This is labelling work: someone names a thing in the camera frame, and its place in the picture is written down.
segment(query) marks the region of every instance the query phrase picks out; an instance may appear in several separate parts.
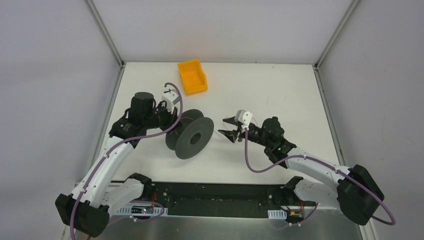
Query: black spool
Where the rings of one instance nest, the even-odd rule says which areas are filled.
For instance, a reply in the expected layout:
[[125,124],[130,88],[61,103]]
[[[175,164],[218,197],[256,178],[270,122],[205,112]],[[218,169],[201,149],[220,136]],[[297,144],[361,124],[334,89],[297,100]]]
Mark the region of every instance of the black spool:
[[214,122],[197,109],[182,113],[174,130],[166,134],[165,143],[179,159],[189,159],[200,153],[214,133]]

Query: work surface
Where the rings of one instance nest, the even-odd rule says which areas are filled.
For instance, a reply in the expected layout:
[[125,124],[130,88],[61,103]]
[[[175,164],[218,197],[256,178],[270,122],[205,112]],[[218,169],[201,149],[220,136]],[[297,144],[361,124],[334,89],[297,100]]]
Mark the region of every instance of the work surface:
[[[160,101],[162,86],[174,83],[182,93],[183,110],[199,109],[214,122],[215,133],[198,155],[187,160],[176,157],[165,145],[165,135],[140,141],[125,160],[114,180],[125,180],[140,173],[154,181],[285,184],[303,174],[277,166],[265,173],[253,173],[246,167],[244,143],[231,143],[218,129],[233,126],[222,122],[237,110],[253,114],[252,123],[262,126],[270,117],[278,117],[285,138],[307,152],[338,164],[330,128],[311,65],[202,63],[208,90],[185,95],[177,63],[129,62],[113,105],[107,132],[130,107],[136,92],[152,93]],[[147,134],[159,130],[149,130]],[[249,160],[254,169],[272,163],[264,147],[249,143]]]

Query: yellow plastic container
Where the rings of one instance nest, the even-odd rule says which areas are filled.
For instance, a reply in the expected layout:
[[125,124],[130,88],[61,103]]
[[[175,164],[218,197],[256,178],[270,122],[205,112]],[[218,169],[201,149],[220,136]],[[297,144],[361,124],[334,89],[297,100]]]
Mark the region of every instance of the yellow plastic container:
[[185,94],[195,94],[206,91],[208,82],[199,59],[178,63],[179,76],[184,86]]

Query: white table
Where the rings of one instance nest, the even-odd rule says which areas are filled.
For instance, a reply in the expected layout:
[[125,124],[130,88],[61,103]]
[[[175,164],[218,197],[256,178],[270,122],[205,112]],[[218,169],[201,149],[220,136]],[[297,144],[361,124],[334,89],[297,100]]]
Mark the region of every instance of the white table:
[[[177,63],[127,63],[107,132],[129,108],[136,92],[149,92],[160,100],[163,84],[172,82],[183,93],[184,111],[201,110],[205,117],[213,120],[215,131],[225,129],[222,119],[234,116],[240,109],[252,112],[258,126],[262,126],[266,118],[277,116],[287,140],[311,154],[339,163],[311,65],[201,65],[209,89],[186,96]],[[147,134],[156,132],[159,131],[149,130]],[[222,138],[214,133],[203,151],[187,160],[177,158],[175,152],[166,147],[165,135],[142,140],[114,180],[125,180],[136,172],[161,182],[285,184],[295,175],[305,177],[280,166],[265,173],[252,173],[246,167],[244,144],[233,144]],[[254,143],[249,144],[249,159],[258,170],[272,164],[264,154],[264,147]]]

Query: enclosure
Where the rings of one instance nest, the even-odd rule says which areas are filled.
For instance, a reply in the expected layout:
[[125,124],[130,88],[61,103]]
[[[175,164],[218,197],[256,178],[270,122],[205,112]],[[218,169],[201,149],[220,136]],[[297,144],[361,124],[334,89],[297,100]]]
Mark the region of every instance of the enclosure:
[[[287,139],[303,149],[368,169],[397,224],[358,226],[321,206],[301,227],[282,231],[266,219],[161,217],[120,221],[96,239],[424,234],[422,0],[6,0],[0,6],[0,239],[70,239],[56,197],[83,179],[134,93],[159,97],[166,82],[182,90],[178,63],[193,59],[201,62],[207,90],[183,94],[185,109],[202,110],[215,130],[240,109],[258,124],[278,117]],[[140,143],[110,188],[134,172],[157,182],[206,184],[310,178],[282,167],[252,173],[243,144],[218,132],[188,160],[168,151],[164,137]],[[271,164],[258,145],[249,146],[249,157],[257,169]],[[381,207],[375,215],[388,219]]]

